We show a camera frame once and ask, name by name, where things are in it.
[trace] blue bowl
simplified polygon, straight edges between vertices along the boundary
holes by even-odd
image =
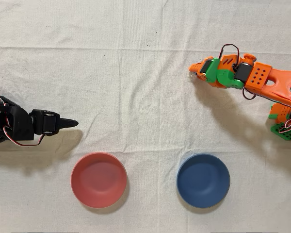
[[[225,164],[210,154],[188,158],[177,175],[180,196],[190,205],[208,208],[218,204],[227,195],[230,176]]]

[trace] green 3d-printed part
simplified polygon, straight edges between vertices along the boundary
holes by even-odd
[[[217,70],[220,64],[220,59],[214,58],[213,62],[210,64],[206,71],[206,81],[209,83],[214,83],[217,80]]]
[[[291,141],[291,131],[286,132],[286,133],[279,133],[279,130],[281,130],[285,125],[283,123],[278,124],[278,125],[273,125],[271,127],[271,131],[278,135],[279,137],[287,140],[287,141]]]
[[[277,120],[277,118],[278,118],[278,114],[272,113],[268,115],[268,119]]]
[[[217,78],[219,83],[226,86],[227,88],[233,87],[236,89],[243,88],[243,82],[237,79],[234,79],[234,73],[228,69],[219,69],[217,71]]]

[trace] bowl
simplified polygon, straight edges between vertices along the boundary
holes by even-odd
[[[210,154],[196,154],[188,158],[177,175],[177,189],[189,205],[208,208],[227,195],[230,176],[225,164]]]
[[[127,185],[123,164],[111,154],[96,152],[81,158],[71,173],[71,188],[84,205],[104,208],[116,203]]]

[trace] pink bowl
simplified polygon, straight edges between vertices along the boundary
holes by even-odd
[[[127,174],[113,155],[97,152],[81,158],[71,173],[71,188],[76,198],[93,208],[108,207],[123,195]]]

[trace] table surface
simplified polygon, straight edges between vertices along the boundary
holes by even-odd
[[[0,144],[0,233],[291,233],[291,142],[269,131],[270,101],[188,78],[225,43],[291,70],[291,0],[0,0],[0,95],[80,123],[38,147]],[[69,183],[94,151],[129,178],[105,209]],[[209,209],[176,189],[200,152],[231,177]]]

